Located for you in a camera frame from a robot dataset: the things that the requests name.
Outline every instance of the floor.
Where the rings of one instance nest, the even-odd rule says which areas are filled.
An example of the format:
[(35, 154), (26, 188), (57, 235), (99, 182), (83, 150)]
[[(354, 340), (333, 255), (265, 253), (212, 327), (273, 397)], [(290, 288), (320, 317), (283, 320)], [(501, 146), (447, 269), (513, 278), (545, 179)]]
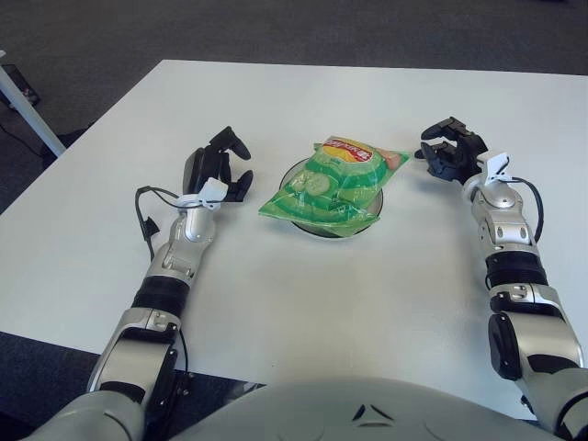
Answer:
[[(67, 133), (99, 119), (162, 59), (586, 75), (587, 23), (586, 0), (3, 0), (0, 49), (40, 94), (41, 116)], [(1, 105), (0, 124), (40, 151)], [(2, 212), (43, 163), (2, 132), (0, 149)], [(0, 347), (0, 413), (33, 427), (84, 391), (97, 357), (8, 334)], [(196, 383), (174, 431), (237, 384)]]

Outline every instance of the table surface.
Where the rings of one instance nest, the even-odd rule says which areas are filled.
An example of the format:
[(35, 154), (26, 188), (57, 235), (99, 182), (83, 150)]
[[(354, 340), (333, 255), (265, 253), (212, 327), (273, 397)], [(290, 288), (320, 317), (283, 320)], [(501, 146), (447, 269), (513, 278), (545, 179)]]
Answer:
[[(410, 161), (385, 187), (381, 221), (338, 242), (257, 210), (315, 141), (414, 151), (455, 116), (540, 189), (543, 264), (587, 346), (587, 101), (580, 76), (163, 61), (0, 217), (0, 331), (102, 352), (149, 265), (134, 190), (180, 191), (186, 158), (232, 125), (253, 155), (233, 171), (255, 178), (215, 215), (183, 318), (191, 370), (403, 379), (530, 418), (490, 365), (485, 268), (458, 185)], [(143, 211), (163, 232), (175, 217), (155, 197)]]

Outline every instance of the green chip bag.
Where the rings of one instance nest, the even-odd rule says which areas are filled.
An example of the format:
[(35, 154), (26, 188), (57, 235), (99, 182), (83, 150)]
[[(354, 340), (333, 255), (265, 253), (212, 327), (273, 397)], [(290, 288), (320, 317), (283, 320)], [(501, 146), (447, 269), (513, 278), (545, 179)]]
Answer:
[(314, 144), (314, 150), (304, 169), (259, 214), (319, 227), (339, 237), (351, 236), (379, 219), (366, 208), (409, 158), (407, 153), (338, 137)]

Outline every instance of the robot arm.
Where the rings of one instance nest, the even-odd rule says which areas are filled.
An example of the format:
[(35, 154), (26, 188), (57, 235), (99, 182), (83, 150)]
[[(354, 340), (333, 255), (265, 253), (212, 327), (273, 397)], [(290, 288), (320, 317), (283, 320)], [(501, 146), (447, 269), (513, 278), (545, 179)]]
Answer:
[[(548, 285), (537, 240), (522, 214), (523, 200), (508, 184), (506, 153), (488, 151), (483, 140), (450, 118), (423, 132), (417, 158), (429, 173), (463, 185), (479, 226), (494, 315), (488, 325), (492, 366), (523, 392), (522, 403), (541, 426), (565, 439), (588, 439), (588, 369), (557, 291)], [(542, 211), (540, 199), (537, 204)]]
[[(174, 344), (200, 260), (214, 239), (213, 212), (222, 201), (243, 201), (253, 180), (248, 171), (231, 182), (227, 150), (243, 159), (251, 157), (228, 127), (187, 159), (184, 195), (171, 204), (178, 217), (169, 240), (154, 255), (131, 307), (123, 312), (96, 363), (87, 394), (30, 439), (138, 441), (164, 436), (177, 396), (187, 393), (187, 369), (179, 377), (175, 373)], [(150, 190), (140, 188), (138, 194)], [(140, 221), (150, 243), (141, 217)]]

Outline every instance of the black wire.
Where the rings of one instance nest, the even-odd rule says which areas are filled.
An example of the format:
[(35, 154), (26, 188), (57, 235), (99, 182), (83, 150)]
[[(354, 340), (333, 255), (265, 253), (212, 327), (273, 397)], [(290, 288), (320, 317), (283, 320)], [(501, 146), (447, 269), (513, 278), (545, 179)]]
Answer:
[[(153, 252), (153, 244), (151, 242), (151, 236), (148, 234), (147, 232), (147, 225), (145, 220), (143, 219), (142, 213), (141, 213), (141, 207), (139, 206), (139, 199), (141, 198), (141, 195), (152, 191), (159, 199), (161, 199), (163, 202), (165, 202), (165, 204), (174, 207), (176, 209), (193, 209), (195, 207), (180, 207), (177, 206), (175, 204), (172, 204), (171, 202), (169, 202), (168, 200), (166, 200), (162, 195), (160, 195), (160, 193), (164, 193), (167, 196), (170, 196), (172, 198), (178, 198), (177, 194), (166, 190), (164, 188), (159, 188), (159, 187), (142, 187), (142, 188), (138, 188), (137, 191), (135, 192), (135, 211), (137, 212), (137, 218), (139, 219), (139, 225), (141, 226), (141, 232), (143, 234), (143, 238), (145, 239), (145, 242), (147, 243), (147, 246), (149, 247), (149, 255), (151, 257), (151, 260), (153, 260), (155, 254)], [(187, 383), (190, 381), (190, 377), (188, 374), (188, 355), (187, 355), (187, 345), (186, 345), (186, 338), (184, 337), (184, 333), (182, 332), (182, 330), (179, 330), (179, 334), (180, 334), (180, 340), (182, 341), (182, 348), (184, 349), (184, 373), (181, 374), (184, 376), (184, 379), (178, 379), (176, 378), (175, 380), (175, 386), (180, 386), (181, 390), (184, 390), (185, 387), (187, 387)], [(163, 418), (163, 423), (159, 426), (158, 429), (155, 430), (154, 433), (152, 433), (151, 435), (148, 434), (147, 438), (151, 439), (153, 441), (159, 441), (159, 440), (165, 440), (168, 439), (168, 434), (169, 434), (169, 430), (172, 424), (172, 420), (173, 420), (173, 413), (175, 412), (175, 408), (177, 406), (177, 399), (178, 396), (181, 396), (179, 394), (179, 391), (177, 394), (175, 394), (172, 398), (171, 398), (171, 402), (169, 404), (169, 406), (167, 407), (167, 411), (165, 412), (165, 415), (162, 417)]]
[(32, 148), (30, 145), (28, 145), (26, 142), (24, 142), (23, 140), (21, 140), (20, 138), (18, 138), (18, 136), (17, 136), (17, 135), (15, 135), (14, 133), (11, 133), (11, 132), (9, 132), (8, 130), (6, 130), (6, 129), (5, 129), (5, 127), (4, 127), (2, 124), (0, 124), (0, 130), (2, 130), (2, 131), (3, 131), (3, 132), (6, 134), (6, 135), (8, 135), (10, 138), (12, 138), (12, 139), (14, 139), (14, 140), (17, 140), (17, 141), (18, 141), (18, 142), (20, 142), (22, 145), (24, 145), (24, 146), (25, 146), (25, 148), (26, 148), (26, 149), (27, 149), (29, 152), (33, 153), (33, 154), (34, 154), (35, 156), (37, 156), (38, 158), (41, 158), (41, 159), (43, 159), (43, 155), (42, 155), (42, 154), (35, 152), (35, 151), (33, 150), (33, 148)]
[(172, 198), (177, 198), (176, 193), (173, 193), (169, 190), (166, 190), (165, 188), (141, 187), (141, 188), (138, 188), (137, 191), (135, 192), (135, 211), (137, 212), (137, 219), (139, 220), (139, 225), (141, 226), (141, 232), (143, 234), (143, 239), (145, 240), (145, 242), (147, 243), (147, 247), (149, 248), (149, 256), (151, 257), (151, 260), (153, 260), (155, 258), (155, 251), (153, 250), (151, 236), (147, 232), (147, 224), (145, 223), (145, 219), (143, 218), (143, 215), (141, 213), (141, 207), (139, 206), (139, 199), (141, 198), (141, 195), (143, 195), (149, 191), (152, 191), (153, 193), (155, 193), (155, 195), (157, 195), (157, 197), (159, 199), (161, 199), (163, 202), (165, 202), (167, 205), (171, 205), (172, 207), (177, 208), (177, 209), (181, 209), (182, 207), (178, 207), (177, 205), (174, 205), (171, 202), (168, 202), (167, 200), (164, 199), (163, 196), (161, 196), (159, 194), (159, 192), (161, 192), (161, 193), (164, 193), (168, 196), (171, 196)]
[(147, 233), (147, 224), (145, 223), (145, 220), (143, 219), (143, 215), (141, 213), (141, 207), (139, 207), (139, 198), (141, 197), (141, 195), (143, 193), (144, 193), (144, 191), (142, 191), (142, 188), (139, 188), (135, 192), (135, 211), (137, 212), (137, 219), (139, 220), (139, 226), (141, 227), (141, 233), (143, 235), (143, 239), (145, 240), (145, 242), (147, 243), (147, 247), (149, 248), (149, 256), (151, 257), (151, 260), (153, 260), (153, 258), (155, 257), (155, 252), (153, 251), (153, 245), (151, 243), (151, 236)]
[(541, 194), (537, 187), (533, 185), (533, 183), (523, 179), (522, 177), (514, 177), (512, 181), (503, 181), (509, 184), (526, 184), (529, 189), (533, 192), (533, 196), (535, 197), (535, 202), (537, 203), (537, 228), (535, 229), (535, 243), (539, 242), (541, 238), (541, 233), (543, 232), (543, 223), (545, 220), (545, 212), (543, 210), (543, 200), (541, 199)]
[(182, 340), (182, 346), (184, 347), (184, 371), (187, 373), (187, 348), (186, 348), (186, 339), (184, 338), (184, 333), (180, 329), (180, 339)]
[[(152, 191), (153, 193), (155, 193), (155, 195), (157, 195), (159, 197), (159, 199), (161, 199), (167, 205), (171, 205), (172, 207), (179, 208), (179, 209), (183, 209), (183, 208), (190, 209), (190, 208), (194, 208), (194, 207), (179, 207), (179, 206), (174, 205), (171, 202), (165, 200), (164, 197), (159, 194), (159, 192), (164, 193), (168, 196), (171, 196), (172, 198), (177, 198), (177, 194), (172, 193), (171, 191), (166, 190), (164, 188), (142, 187), (142, 188), (139, 188), (135, 192), (135, 210), (137, 211), (137, 217), (139, 218), (139, 224), (141, 225), (141, 232), (143, 233), (143, 237), (145, 237), (145, 242), (147, 242), (147, 246), (149, 247), (149, 254), (151, 256), (151, 260), (153, 260), (154, 252), (153, 252), (153, 245), (151, 243), (151, 237), (147, 235), (147, 227), (145, 225), (145, 220), (143, 219), (143, 216), (141, 213), (141, 207), (139, 207), (139, 198), (141, 197), (142, 194), (147, 193), (148, 191)], [(180, 333), (180, 339), (182, 340), (182, 347), (184, 348), (185, 371), (187, 373), (188, 359), (187, 359), (186, 338), (184, 337), (184, 333), (182, 333), (181, 329), (180, 329), (179, 333)]]

